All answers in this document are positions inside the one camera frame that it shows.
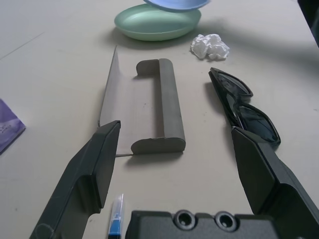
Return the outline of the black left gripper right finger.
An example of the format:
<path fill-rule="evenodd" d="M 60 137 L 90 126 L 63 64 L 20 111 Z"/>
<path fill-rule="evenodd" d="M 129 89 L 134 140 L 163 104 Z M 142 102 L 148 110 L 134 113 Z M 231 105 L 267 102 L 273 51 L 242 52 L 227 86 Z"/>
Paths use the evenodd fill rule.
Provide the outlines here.
<path fill-rule="evenodd" d="M 238 174 L 253 213 L 318 224 L 318 208 L 270 144 L 239 127 L 231 134 Z"/>

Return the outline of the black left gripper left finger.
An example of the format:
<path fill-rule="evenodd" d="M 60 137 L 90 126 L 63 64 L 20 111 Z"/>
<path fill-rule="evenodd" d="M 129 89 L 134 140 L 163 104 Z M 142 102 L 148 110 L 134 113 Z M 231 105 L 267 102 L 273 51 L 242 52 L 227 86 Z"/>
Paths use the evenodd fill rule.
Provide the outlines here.
<path fill-rule="evenodd" d="M 121 123 L 99 127 L 65 168 L 32 239 L 80 239 L 88 219 L 101 212 L 112 179 Z"/>

